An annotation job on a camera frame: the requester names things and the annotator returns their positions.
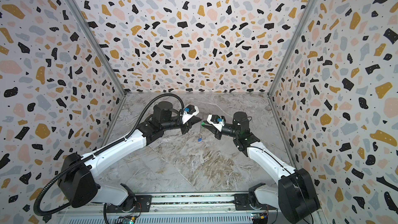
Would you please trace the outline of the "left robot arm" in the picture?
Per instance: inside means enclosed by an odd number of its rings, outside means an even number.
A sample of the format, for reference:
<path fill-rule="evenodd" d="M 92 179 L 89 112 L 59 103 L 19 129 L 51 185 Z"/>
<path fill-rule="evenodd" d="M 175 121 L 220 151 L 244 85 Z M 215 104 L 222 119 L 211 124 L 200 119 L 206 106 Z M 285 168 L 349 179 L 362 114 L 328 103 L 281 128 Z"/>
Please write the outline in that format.
<path fill-rule="evenodd" d="M 150 107 L 153 108 L 153 113 L 146 116 Z M 100 184 L 96 178 L 125 156 L 161 138 L 168 130 L 179 129 L 182 134 L 186 134 L 194 124 L 201 122 L 198 114 L 199 108 L 194 105 L 177 110 L 171 102 L 161 101 L 156 104 L 150 101 L 140 114 L 140 122 L 132 133 L 82 156 L 69 155 L 64 161 L 63 169 L 80 161 L 83 161 L 83 164 L 62 176 L 58 180 L 58 187 L 73 208 L 88 203 L 104 203 L 117 206 L 124 212 L 133 210 L 137 207 L 137 199 L 127 185 Z"/>

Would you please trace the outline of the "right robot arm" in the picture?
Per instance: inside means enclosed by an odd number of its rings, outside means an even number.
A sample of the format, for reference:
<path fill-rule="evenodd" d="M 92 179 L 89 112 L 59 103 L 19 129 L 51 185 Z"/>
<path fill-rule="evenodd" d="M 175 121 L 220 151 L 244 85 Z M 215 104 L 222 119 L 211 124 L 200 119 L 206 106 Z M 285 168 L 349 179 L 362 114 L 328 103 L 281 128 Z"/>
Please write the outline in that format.
<path fill-rule="evenodd" d="M 253 209 L 263 206 L 276 208 L 292 224 L 305 221 L 320 209 L 314 183 L 309 172 L 296 169 L 274 155 L 250 129 L 251 117 L 236 112 L 232 123 L 223 116 L 208 115 L 201 126 L 214 134 L 216 139 L 228 136 L 236 148 L 256 162 L 274 181 L 259 183 L 248 191 L 248 204 Z"/>

